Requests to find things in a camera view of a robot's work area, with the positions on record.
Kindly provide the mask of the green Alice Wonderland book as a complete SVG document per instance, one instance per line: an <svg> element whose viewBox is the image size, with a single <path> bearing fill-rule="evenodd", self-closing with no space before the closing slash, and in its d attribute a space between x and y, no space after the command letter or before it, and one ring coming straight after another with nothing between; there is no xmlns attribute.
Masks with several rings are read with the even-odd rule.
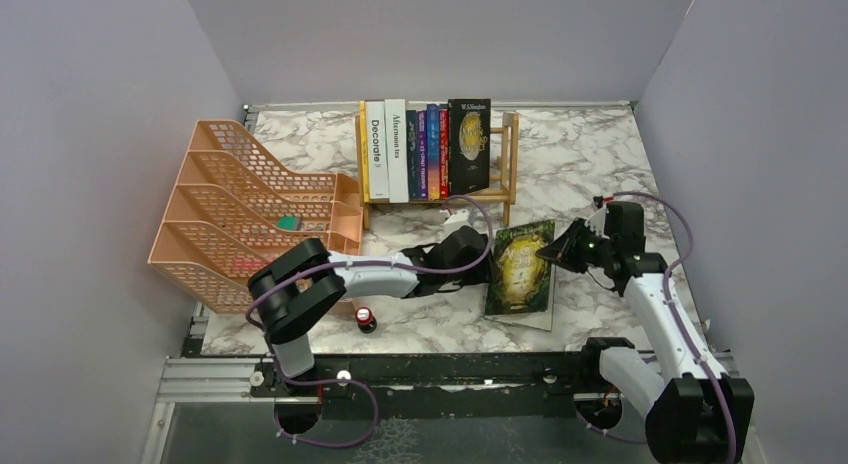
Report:
<svg viewBox="0 0 848 464"><path fill-rule="evenodd" d="M554 241L555 231L556 222L552 219L497 231L484 318L545 332L552 330L555 271L536 253Z"/></svg>

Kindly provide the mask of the purple 52-Storey Treehouse book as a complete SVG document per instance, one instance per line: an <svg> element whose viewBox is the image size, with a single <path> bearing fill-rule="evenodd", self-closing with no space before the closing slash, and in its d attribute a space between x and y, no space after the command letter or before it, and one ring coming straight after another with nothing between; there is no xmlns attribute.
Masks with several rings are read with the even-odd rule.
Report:
<svg viewBox="0 0 848 464"><path fill-rule="evenodd" d="M420 110L417 112L417 152L419 157L418 164L418 193L420 200L429 199L428 177L427 177L427 158L428 158L428 142L427 142L427 111Z"/></svg>

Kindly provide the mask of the black Moon and Sixpence book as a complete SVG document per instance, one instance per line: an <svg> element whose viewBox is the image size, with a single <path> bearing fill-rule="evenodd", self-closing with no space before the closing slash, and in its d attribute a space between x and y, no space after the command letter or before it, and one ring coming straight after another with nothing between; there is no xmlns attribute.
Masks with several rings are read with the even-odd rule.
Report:
<svg viewBox="0 0 848 464"><path fill-rule="evenodd" d="M491 100L448 101L448 190L471 194L489 187Z"/></svg>

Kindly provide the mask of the red 13-Storey Treehouse book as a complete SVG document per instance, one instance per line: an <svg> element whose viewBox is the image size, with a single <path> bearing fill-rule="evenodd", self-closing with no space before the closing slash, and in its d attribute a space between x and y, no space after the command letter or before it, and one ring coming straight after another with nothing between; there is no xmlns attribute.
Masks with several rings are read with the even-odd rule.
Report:
<svg viewBox="0 0 848 464"><path fill-rule="evenodd" d="M441 104L439 106L439 190L440 198L448 197L448 171L447 161L449 155L449 117L448 106Z"/></svg>

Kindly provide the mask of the blue Jane Eyre book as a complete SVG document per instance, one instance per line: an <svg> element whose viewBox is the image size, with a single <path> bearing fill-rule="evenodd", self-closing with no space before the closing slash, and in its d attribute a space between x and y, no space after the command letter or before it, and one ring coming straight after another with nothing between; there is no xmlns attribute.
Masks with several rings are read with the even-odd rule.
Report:
<svg viewBox="0 0 848 464"><path fill-rule="evenodd" d="M427 124L427 195L429 200L441 198L440 176L440 106L428 104L426 108Z"/></svg>

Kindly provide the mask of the floral Little Women book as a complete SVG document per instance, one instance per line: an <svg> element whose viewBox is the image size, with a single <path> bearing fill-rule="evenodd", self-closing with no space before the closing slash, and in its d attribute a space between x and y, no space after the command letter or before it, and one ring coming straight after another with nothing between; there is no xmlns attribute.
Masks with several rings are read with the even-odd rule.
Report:
<svg viewBox="0 0 848 464"><path fill-rule="evenodd" d="M407 184L410 201L418 200L419 194L419 145L418 145L418 112L406 111L406 151L407 151Z"/></svg>

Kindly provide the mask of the Afternoon tea coffee cover book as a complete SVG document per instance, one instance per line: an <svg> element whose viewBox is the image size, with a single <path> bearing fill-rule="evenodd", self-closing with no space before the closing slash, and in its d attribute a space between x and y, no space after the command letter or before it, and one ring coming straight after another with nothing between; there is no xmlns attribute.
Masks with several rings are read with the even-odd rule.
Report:
<svg viewBox="0 0 848 464"><path fill-rule="evenodd" d="M404 99L385 100L388 153L389 202L409 201L407 164L407 119Z"/></svg>

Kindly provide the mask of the white Furniture Decorate book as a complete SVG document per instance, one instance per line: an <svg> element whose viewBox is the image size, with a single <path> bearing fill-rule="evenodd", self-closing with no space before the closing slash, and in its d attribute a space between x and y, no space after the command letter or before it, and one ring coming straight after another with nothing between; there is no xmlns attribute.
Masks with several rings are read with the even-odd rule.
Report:
<svg viewBox="0 0 848 464"><path fill-rule="evenodd" d="M389 197L389 176L385 134L385 103L382 100L365 102L366 139L371 200Z"/></svg>

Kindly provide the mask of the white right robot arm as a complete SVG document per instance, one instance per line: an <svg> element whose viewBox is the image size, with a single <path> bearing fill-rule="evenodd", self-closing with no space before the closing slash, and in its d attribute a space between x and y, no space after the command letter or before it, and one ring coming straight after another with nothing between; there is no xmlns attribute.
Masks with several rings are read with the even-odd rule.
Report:
<svg viewBox="0 0 848 464"><path fill-rule="evenodd" d="M579 382L613 385L644 421L660 463L738 463L754 404L749 382L733 377L687 318L672 265L646 248L641 204L597 196L594 213L575 219L542 260L572 273L599 268L635 311L652 346L651 366L625 338L591 338L577 364Z"/></svg>

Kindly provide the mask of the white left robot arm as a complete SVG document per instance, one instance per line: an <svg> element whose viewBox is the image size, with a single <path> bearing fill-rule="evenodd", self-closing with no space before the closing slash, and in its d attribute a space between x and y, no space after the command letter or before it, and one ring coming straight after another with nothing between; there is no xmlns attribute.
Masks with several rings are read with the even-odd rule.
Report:
<svg viewBox="0 0 848 464"><path fill-rule="evenodd" d="M298 395L314 381L308 332L337 302L387 296L435 295L447 284L489 281L491 238L462 226L443 241L387 256L356 256L328 250L309 238L255 272L247 281L253 303L247 311L265 334L278 367L276 380Z"/></svg>

